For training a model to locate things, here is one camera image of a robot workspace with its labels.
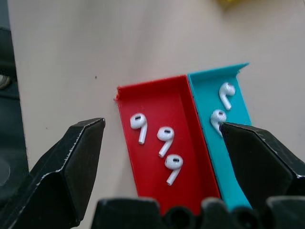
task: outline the teal tray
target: teal tray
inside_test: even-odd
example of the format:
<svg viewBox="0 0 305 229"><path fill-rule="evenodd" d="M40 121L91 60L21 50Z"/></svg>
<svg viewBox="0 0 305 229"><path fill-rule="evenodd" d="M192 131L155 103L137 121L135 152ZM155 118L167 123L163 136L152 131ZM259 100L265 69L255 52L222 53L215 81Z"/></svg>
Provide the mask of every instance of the teal tray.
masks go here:
<svg viewBox="0 0 305 229"><path fill-rule="evenodd" d="M229 209L237 206L251 206L237 183L224 140L212 127L210 117L214 110L220 109L225 111L227 122L251 125L251 120L236 78L240 69L247 65L248 63L244 63L188 74L189 84L193 92L218 186L222 198ZM229 97L232 104L230 111L225 109L218 95L219 88L225 82L233 84L236 89L235 95Z"/></svg>

